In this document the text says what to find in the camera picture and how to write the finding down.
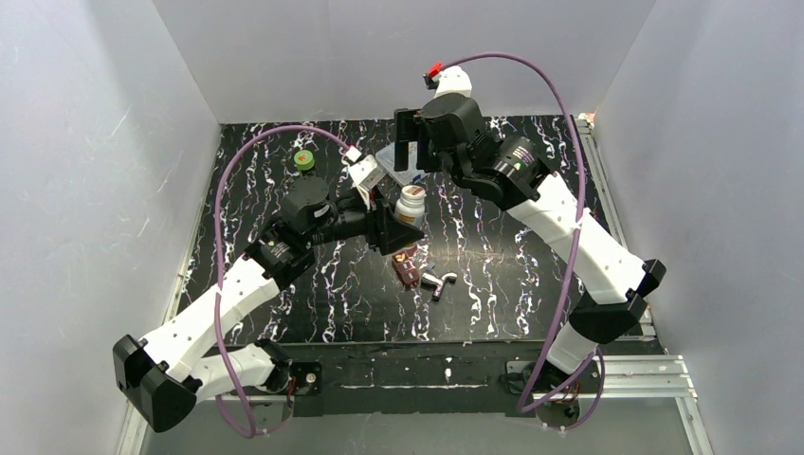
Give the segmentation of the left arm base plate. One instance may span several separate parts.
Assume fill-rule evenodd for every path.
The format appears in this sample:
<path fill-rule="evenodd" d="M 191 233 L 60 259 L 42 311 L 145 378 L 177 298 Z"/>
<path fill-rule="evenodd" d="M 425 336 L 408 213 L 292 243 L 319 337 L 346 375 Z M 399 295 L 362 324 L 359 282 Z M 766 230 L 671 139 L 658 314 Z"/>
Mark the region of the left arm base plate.
<path fill-rule="evenodd" d="M 280 361 L 267 379 L 251 386 L 254 394 L 266 401 L 261 406 L 281 405 L 279 423 L 262 428 L 268 434 L 284 427 L 293 417 L 299 397 L 320 394 L 322 380 L 321 364 L 318 362 Z"/>

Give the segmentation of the red weekly pill organizer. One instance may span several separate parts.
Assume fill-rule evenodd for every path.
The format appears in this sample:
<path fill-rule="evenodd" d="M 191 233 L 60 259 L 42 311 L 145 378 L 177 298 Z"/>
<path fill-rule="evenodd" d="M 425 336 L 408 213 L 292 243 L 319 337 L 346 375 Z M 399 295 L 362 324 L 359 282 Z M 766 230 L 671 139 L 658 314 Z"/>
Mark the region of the red weekly pill organizer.
<path fill-rule="evenodd" d="M 391 256 L 393 270 L 406 290 L 413 289 L 421 281 L 420 270 L 414 261 L 416 252 L 417 246 L 409 246 Z"/>

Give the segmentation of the white pill bottle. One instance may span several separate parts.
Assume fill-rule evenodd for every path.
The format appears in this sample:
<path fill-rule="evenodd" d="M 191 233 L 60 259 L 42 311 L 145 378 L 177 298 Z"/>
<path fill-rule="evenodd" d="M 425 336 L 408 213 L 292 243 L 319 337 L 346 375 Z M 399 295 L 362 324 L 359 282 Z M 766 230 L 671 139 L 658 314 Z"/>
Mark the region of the white pill bottle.
<path fill-rule="evenodd" d="M 418 185 L 407 185 L 401 189 L 395 203 L 394 216 L 405 224 L 420 228 L 426 214 L 426 190 Z"/>

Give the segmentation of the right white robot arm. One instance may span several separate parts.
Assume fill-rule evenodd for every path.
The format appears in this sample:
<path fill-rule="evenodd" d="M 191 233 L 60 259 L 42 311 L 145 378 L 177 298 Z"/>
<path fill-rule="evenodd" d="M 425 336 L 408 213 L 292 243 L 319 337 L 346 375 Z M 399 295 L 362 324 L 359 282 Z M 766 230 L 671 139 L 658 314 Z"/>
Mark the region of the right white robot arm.
<path fill-rule="evenodd" d="M 419 109 L 397 109 L 393 119 L 396 170 L 409 165 L 408 145 L 416 142 L 417 169 L 448 173 L 456 186 L 494 203 L 534 231 L 584 284 L 584 294 L 547 350 L 547 364 L 573 373 L 596 347 L 639 322 L 646 297 L 659 286 L 666 267 L 630 253 L 589 211 L 576 213 L 580 200 L 544 144 L 492 133 L 478 103 L 460 93 Z"/>

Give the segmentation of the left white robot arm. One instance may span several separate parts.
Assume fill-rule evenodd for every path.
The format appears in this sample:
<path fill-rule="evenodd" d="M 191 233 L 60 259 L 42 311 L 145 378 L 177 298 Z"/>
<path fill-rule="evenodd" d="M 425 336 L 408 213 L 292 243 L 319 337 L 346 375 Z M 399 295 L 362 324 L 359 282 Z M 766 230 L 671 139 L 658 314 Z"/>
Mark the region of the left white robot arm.
<path fill-rule="evenodd" d="M 423 236 L 378 191 L 363 198 L 352 189 L 332 198 L 323 179 L 300 177 L 221 282 L 145 336 L 126 335 L 115 343 L 117 386 L 155 432 L 176 427 L 198 402 L 234 391 L 231 373 L 241 386 L 270 394 L 315 393 L 318 383 L 304 380 L 313 373 L 311 363 L 295 366 L 273 341 L 218 355 L 210 349 L 312 267 L 315 246 L 361 237 L 371 250 L 389 255 Z"/>

